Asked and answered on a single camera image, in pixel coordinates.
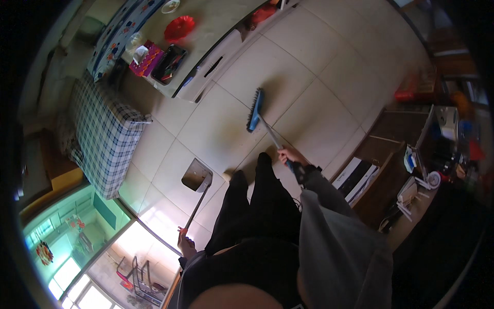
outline bed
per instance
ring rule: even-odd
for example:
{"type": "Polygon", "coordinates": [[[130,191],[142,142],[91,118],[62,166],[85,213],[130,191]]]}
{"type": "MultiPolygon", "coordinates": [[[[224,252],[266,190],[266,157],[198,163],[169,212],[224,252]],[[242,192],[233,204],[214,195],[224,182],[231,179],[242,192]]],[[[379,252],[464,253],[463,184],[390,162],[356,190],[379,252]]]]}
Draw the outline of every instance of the bed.
{"type": "Polygon", "coordinates": [[[86,71],[74,84],[68,117],[75,127],[75,138],[66,143],[69,159],[77,163],[100,196],[118,198],[134,149],[146,124],[152,122],[151,115],[142,115],[125,104],[104,81],[95,83],[86,71]]]}

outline black pants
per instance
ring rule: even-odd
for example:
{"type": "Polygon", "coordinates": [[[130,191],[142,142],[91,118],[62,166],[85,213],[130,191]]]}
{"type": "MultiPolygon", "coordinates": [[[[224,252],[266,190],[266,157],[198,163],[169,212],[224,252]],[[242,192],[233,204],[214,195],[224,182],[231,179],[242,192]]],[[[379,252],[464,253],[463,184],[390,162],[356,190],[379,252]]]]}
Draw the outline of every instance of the black pants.
{"type": "Polygon", "coordinates": [[[301,214],[288,191],[276,178],[271,163],[268,154],[259,154],[250,205],[244,172],[237,171],[232,176],[211,239],[205,248],[208,255],[251,237],[274,237],[298,245],[301,214]]]}

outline red plate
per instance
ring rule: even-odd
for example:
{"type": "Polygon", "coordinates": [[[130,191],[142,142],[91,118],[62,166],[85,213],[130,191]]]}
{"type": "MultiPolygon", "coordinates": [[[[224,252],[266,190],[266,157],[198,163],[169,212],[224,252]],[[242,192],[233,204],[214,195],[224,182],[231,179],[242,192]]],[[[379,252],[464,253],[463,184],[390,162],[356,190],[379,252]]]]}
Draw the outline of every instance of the red plate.
{"type": "Polygon", "coordinates": [[[165,40],[176,43],[186,37],[195,26],[194,19],[190,16],[180,16],[173,19],[165,29],[165,40]]]}

